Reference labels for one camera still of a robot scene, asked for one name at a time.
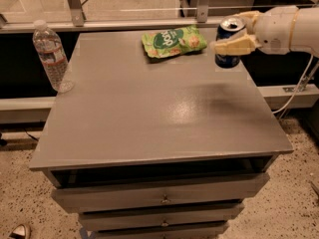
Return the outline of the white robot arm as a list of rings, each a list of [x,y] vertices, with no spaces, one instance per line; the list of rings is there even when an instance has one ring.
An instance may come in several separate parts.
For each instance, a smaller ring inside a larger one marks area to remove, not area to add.
[[[319,57],[319,8],[274,7],[264,13],[247,11],[231,15],[245,28],[229,38],[210,43],[217,55],[243,56],[256,49],[267,55],[305,52]]]

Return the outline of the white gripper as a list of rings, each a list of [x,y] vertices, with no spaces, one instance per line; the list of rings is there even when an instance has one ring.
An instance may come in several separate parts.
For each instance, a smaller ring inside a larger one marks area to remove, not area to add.
[[[215,55],[242,56],[254,52],[257,48],[268,55],[285,55],[290,51],[291,31],[299,9],[296,6],[274,7],[265,13],[246,11],[236,14],[242,18],[246,33],[233,35],[209,44]]]

